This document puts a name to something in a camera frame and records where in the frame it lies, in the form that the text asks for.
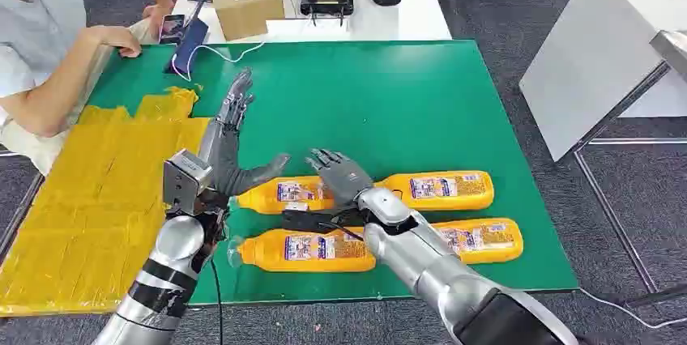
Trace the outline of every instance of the plastic bottle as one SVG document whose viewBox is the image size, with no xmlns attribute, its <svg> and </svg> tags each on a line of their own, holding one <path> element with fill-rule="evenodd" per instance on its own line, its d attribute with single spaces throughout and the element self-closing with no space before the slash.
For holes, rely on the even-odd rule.
<svg viewBox="0 0 687 345">
<path fill-rule="evenodd" d="M 523 252 L 523 237 L 512 219 L 467 219 L 433 226 L 467 264 L 505 262 Z M 349 230 L 361 235 L 363 228 Z M 242 241 L 228 253 L 233 265 L 242 262 L 274 272 L 362 272 L 375 265 L 365 243 L 340 230 L 319 234 L 273 229 Z"/>
<path fill-rule="evenodd" d="M 418 211 L 479 210 L 494 196 L 491 177 L 482 171 L 397 173 L 374 185 L 393 191 Z M 239 195 L 237 201 L 262 214 L 280 214 L 286 206 L 311 211 L 335 206 L 318 176 L 278 177 Z"/>
</svg>

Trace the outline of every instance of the cardboard box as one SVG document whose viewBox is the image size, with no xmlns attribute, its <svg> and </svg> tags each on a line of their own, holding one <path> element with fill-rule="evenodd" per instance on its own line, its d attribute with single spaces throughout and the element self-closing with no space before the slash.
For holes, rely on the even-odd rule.
<svg viewBox="0 0 687 345">
<path fill-rule="evenodd" d="M 283 19 L 282 0 L 212 0 L 224 38 L 236 40 L 267 33 L 268 19 Z"/>
</svg>

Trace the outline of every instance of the robotic hand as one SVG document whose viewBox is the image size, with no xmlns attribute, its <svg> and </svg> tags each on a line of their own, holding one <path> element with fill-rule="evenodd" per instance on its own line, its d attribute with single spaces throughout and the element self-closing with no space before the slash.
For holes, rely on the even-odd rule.
<svg viewBox="0 0 687 345">
<path fill-rule="evenodd" d="M 208 124 L 198 155 L 181 150 L 164 163 L 163 200 L 170 205 L 155 246 L 117 312 L 93 345 L 166 345 L 186 311 L 198 274 L 224 235 L 229 197 L 281 174 L 289 156 L 244 170 L 238 136 L 253 95 L 250 69 L 233 81 Z"/>
<path fill-rule="evenodd" d="M 306 158 L 338 205 L 365 218 L 368 249 L 441 317 L 462 345 L 577 345 L 565 325 L 525 292 L 486 279 L 463 264 L 439 232 L 387 189 L 375 188 L 345 155 L 313 149 Z"/>
</svg>

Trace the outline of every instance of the cable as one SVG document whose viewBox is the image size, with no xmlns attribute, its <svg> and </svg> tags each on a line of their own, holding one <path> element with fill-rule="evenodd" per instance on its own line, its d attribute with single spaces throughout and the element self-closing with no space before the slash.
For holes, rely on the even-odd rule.
<svg viewBox="0 0 687 345">
<path fill-rule="evenodd" d="M 215 274 L 215 286 L 217 286 L 217 307 L 220 309 L 220 345 L 224 345 L 224 317 L 222 313 L 222 295 L 220 294 L 220 277 L 217 275 L 215 260 L 210 259 L 212 273 Z"/>
<path fill-rule="evenodd" d="M 339 224 L 335 224 L 335 223 L 333 223 L 333 222 L 327 222 L 327 221 L 319 221 L 318 223 L 321 224 L 321 225 L 324 225 L 324 226 L 328 226 L 328 227 L 330 227 L 330 228 L 337 228 L 337 229 L 343 230 L 344 233 L 346 233 L 346 234 L 348 234 L 349 236 L 355 238 L 356 240 L 364 241 L 364 240 L 363 240 L 363 237 L 358 236 L 358 235 L 355 234 L 354 232 L 351 232 L 350 230 L 344 228 L 343 226 L 341 226 L 341 225 L 339 225 Z"/>
<path fill-rule="evenodd" d="M 293 0 L 288 0 L 291 3 L 291 8 L 293 9 L 293 18 L 297 19 L 298 18 L 298 12 L 296 11 L 296 4 L 293 3 Z"/>
<path fill-rule="evenodd" d="M 266 41 L 263 41 L 260 44 L 255 45 L 254 47 L 248 48 L 247 50 L 241 52 L 241 54 L 238 55 L 237 59 L 230 59 L 230 58 L 224 56 L 222 53 L 220 53 L 220 51 L 218 51 L 217 49 L 214 49 L 212 47 L 208 47 L 207 45 L 199 45 L 199 46 L 195 47 L 193 51 L 191 51 L 191 55 L 189 55 L 189 61 L 186 63 L 186 70 L 188 71 L 188 77 L 184 76 L 181 72 L 179 72 L 179 69 L 177 69 L 177 54 L 176 53 L 174 55 L 172 55 L 172 69 L 174 70 L 174 72 L 177 73 L 177 75 L 181 76 L 181 78 L 184 79 L 186 82 L 190 82 L 191 81 L 190 67 L 191 67 L 191 61 L 193 60 L 193 56 L 195 55 L 195 51 L 197 51 L 201 48 L 209 49 L 212 52 L 220 55 L 220 57 L 223 58 L 226 62 L 238 63 L 243 58 L 243 55 L 247 54 L 250 51 L 255 51 L 256 49 L 265 45 L 265 43 L 266 43 Z"/>
<path fill-rule="evenodd" d="M 652 325 L 652 324 L 644 322 L 640 317 L 634 315 L 631 311 L 629 311 L 628 309 L 626 309 L 620 305 L 616 305 L 615 303 L 612 303 L 612 302 L 609 302 L 607 300 L 603 300 L 603 299 L 600 299 L 596 296 L 593 296 L 590 292 L 588 292 L 584 288 L 580 288 L 579 290 L 584 295 L 589 296 L 591 299 L 596 300 L 599 303 L 603 303 L 604 305 L 609 305 L 609 306 L 615 307 L 616 309 L 619 309 L 620 311 L 630 315 L 632 318 L 636 319 L 639 323 L 648 327 L 649 329 L 660 329 L 661 327 L 664 327 L 664 326 L 670 326 L 670 325 L 674 325 L 676 323 L 687 322 L 687 317 L 684 317 L 684 318 L 673 319 L 672 321 L 665 321 L 665 322 L 661 322 L 661 323 L 656 324 L 656 325 Z"/>
</svg>

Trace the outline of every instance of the white t-shirt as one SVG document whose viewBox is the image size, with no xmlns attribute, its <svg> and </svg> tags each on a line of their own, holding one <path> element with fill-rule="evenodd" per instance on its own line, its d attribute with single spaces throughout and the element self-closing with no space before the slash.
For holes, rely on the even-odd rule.
<svg viewBox="0 0 687 345">
<path fill-rule="evenodd" d="M 41 85 L 86 27 L 83 0 L 0 0 L 0 98 Z M 0 108 L 0 124 L 7 113 Z"/>
</svg>

